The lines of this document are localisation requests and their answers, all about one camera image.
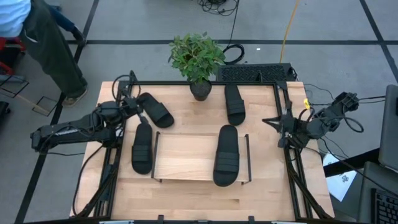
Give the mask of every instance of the potted plant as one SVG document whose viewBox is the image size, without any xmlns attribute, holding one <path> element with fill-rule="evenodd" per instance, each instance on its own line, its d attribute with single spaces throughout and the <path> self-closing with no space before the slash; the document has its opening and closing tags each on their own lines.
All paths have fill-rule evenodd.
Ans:
<svg viewBox="0 0 398 224">
<path fill-rule="evenodd" d="M 218 65 L 224 63 L 224 53 L 207 32 L 200 34 L 187 34 L 183 39 L 176 36 L 170 43 L 173 59 L 173 68 L 181 71 L 182 77 L 187 77 L 191 82 L 190 89 L 198 101 L 207 98 L 211 91 L 209 76 L 215 74 Z"/>
</svg>

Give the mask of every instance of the keyboard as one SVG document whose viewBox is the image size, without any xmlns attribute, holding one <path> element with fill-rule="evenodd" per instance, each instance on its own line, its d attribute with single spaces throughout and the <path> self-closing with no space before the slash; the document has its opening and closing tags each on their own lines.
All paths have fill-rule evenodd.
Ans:
<svg viewBox="0 0 398 224">
<path fill-rule="evenodd" d="M 223 65 L 219 69 L 217 80 L 232 82 L 274 82 L 295 81 L 289 71 L 290 64 L 254 64 L 254 65 Z"/>
<path fill-rule="evenodd" d="M 398 198 L 372 189 L 372 223 L 398 224 Z"/>
</svg>

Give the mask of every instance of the wooden board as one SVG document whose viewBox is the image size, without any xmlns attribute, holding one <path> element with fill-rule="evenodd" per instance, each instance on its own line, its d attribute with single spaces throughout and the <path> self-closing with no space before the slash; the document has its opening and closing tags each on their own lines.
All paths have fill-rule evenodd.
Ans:
<svg viewBox="0 0 398 224">
<path fill-rule="evenodd" d="M 154 177 L 171 180 L 213 181 L 218 137 L 191 134 L 160 134 Z M 245 137 L 238 139 L 239 174 L 236 181 L 249 181 Z"/>
<path fill-rule="evenodd" d="M 104 82 L 98 102 L 112 100 L 111 82 Z M 303 83 L 288 83 L 294 116 L 304 109 Z M 150 175 L 139 175 L 131 166 L 131 146 L 139 124 L 137 116 L 127 121 L 121 165 L 113 203 L 113 219 L 156 220 L 294 220 L 284 153 L 277 147 L 279 134 L 261 122 L 262 118 L 277 116 L 275 96 L 270 86 L 239 86 L 246 107 L 246 119 L 237 127 L 240 137 L 250 137 L 252 182 L 217 187 L 212 182 L 164 180 L 158 183 Z M 155 132 L 164 134 L 204 134 L 217 136 L 227 124 L 223 86 L 213 86 L 206 101 L 195 101 L 188 86 L 142 86 L 142 92 L 151 93 L 173 114 L 175 124 L 166 129 L 152 125 Z M 84 160 L 99 146 L 88 143 Z M 316 141 L 308 147 L 317 148 Z M 320 156 L 309 150 L 302 152 L 302 160 L 309 191 L 329 215 L 333 214 Z M 81 178 L 76 200 L 80 211 L 98 188 L 104 161 L 104 150 L 87 164 Z M 301 202 L 302 195 L 297 188 Z"/>
</svg>

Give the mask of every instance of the gray floor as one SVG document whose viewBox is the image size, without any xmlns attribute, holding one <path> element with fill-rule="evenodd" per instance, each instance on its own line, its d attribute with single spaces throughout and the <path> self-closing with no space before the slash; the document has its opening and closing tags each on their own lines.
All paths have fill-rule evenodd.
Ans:
<svg viewBox="0 0 398 224">
<path fill-rule="evenodd" d="M 83 29 L 96 0 L 63 0 L 63 13 Z M 398 40 L 398 19 L 395 0 L 367 0 L 369 9 L 384 40 Z M 241 0 L 233 39 L 281 40 L 294 7 L 294 0 Z M 196 1 L 99 0 L 88 33 L 89 40 L 170 40 L 187 32 L 207 31 L 214 39 L 229 39 L 233 15 L 214 16 L 201 10 Z M 65 37 L 73 37 L 65 32 Z M 377 40 L 359 0 L 302 0 L 292 24 L 289 40 Z M 111 45 L 89 44 L 79 60 L 79 66 L 89 83 L 88 94 L 74 108 L 63 109 L 59 122 L 80 118 L 95 106 L 101 82 L 111 81 L 134 70 L 139 80 L 183 80 L 167 63 L 170 47 L 166 44 Z M 244 45 L 247 63 L 276 63 L 280 45 Z M 388 46 L 398 59 L 398 46 Z M 71 45 L 72 52 L 76 46 Z M 237 52 L 227 53 L 234 58 Z M 333 96 L 342 91 L 355 92 L 360 97 L 385 94 L 388 84 L 397 80 L 380 45 L 287 45 L 284 62 L 296 69 L 300 81 L 330 90 Z M 26 55 L 17 67 L 30 85 L 22 96 L 37 101 L 41 96 L 58 100 L 60 91 L 44 75 L 40 67 Z M 329 103 L 328 93 L 308 86 L 313 103 Z M 12 223 L 16 219 L 38 154 L 30 148 L 29 134 L 39 126 L 49 124 L 45 117 L 31 111 L 20 99 L 0 95 L 0 101 L 10 102 L 12 113 L 0 129 L 0 219 Z M 379 146 L 383 103 L 360 105 L 349 116 L 359 120 L 365 132 L 352 132 L 341 124 L 328 136 L 349 156 L 355 156 Z M 338 149 L 328 143 L 335 153 Z M 55 152 L 83 152 L 85 144 L 59 146 Z M 67 218 L 72 195 L 81 166 L 82 156 L 47 156 L 25 221 Z M 354 195 L 353 203 L 358 200 Z"/>
</svg>

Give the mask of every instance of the person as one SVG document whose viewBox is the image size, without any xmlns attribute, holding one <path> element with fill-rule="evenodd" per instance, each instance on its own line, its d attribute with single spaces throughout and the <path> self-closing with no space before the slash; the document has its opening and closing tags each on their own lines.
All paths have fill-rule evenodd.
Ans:
<svg viewBox="0 0 398 224">
<path fill-rule="evenodd" d="M 75 105 L 87 93 L 87 81 L 44 0 L 0 0 L 0 37 L 20 38 L 66 95 L 63 106 Z"/>
<path fill-rule="evenodd" d="M 48 5 L 51 15 L 54 17 L 55 22 L 67 32 L 71 32 L 73 37 L 76 39 L 78 46 L 84 47 L 87 44 L 86 37 L 81 33 L 79 28 L 75 24 L 66 18 L 61 12 L 59 12 L 53 6 Z"/>
</svg>

